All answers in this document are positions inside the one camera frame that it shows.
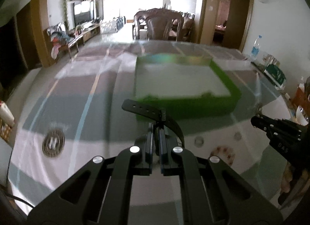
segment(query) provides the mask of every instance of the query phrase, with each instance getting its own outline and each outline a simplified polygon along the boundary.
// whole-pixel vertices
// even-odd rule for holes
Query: doorway
[[[222,46],[230,8],[230,0],[220,0],[212,45]]]
[[[222,46],[239,49],[245,32],[250,0],[230,0]]]
[[[222,14],[223,4],[229,10]],[[254,0],[197,0],[194,41],[206,45],[220,45],[243,51]]]

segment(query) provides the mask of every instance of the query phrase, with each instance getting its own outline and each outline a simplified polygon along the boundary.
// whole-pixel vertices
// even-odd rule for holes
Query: black cable
[[[29,206],[29,207],[31,207],[31,208],[34,208],[34,206],[32,206],[32,205],[31,205],[31,204],[29,204],[27,201],[24,201],[24,200],[23,200],[23,199],[21,199],[21,198],[18,198],[18,197],[16,197],[16,196],[11,195],[11,194],[8,194],[8,193],[5,193],[5,195],[6,195],[7,197],[9,197],[9,198],[14,199],[14,200],[17,200],[17,201],[23,202],[24,204],[28,205],[28,206]]]

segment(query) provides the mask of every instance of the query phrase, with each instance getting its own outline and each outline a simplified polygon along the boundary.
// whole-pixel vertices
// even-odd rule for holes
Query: black strap
[[[121,106],[121,108],[125,111],[132,112],[132,113],[138,114],[143,117],[147,117],[149,119],[156,121],[159,124],[163,124],[167,126],[181,140],[182,147],[185,147],[184,146],[184,135],[183,135],[183,132],[180,126],[172,117],[170,117],[166,113],[165,109],[159,110],[151,105],[140,103],[140,102],[130,100],[130,99],[126,99],[123,102],[123,105]]]

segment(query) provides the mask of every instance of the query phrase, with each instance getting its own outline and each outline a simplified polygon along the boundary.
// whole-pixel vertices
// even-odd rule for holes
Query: round logo
[[[59,129],[48,132],[42,143],[42,151],[46,157],[57,157],[65,146],[65,135]]]

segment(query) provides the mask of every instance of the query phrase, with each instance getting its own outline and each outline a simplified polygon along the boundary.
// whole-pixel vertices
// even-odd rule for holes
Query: dining table
[[[238,87],[232,112],[177,120],[185,148],[201,158],[219,156],[277,206],[287,161],[250,120],[259,108],[268,117],[290,119],[282,95],[239,50],[161,40],[90,42],[57,72],[18,126],[8,170],[12,193],[36,206],[93,157],[117,156],[146,134],[148,122],[121,105],[134,99],[137,57],[160,53],[212,58]],[[44,144],[57,130],[62,147],[48,154]],[[179,188],[178,177],[161,175],[158,163],[149,177],[134,176],[128,224],[183,224]]]

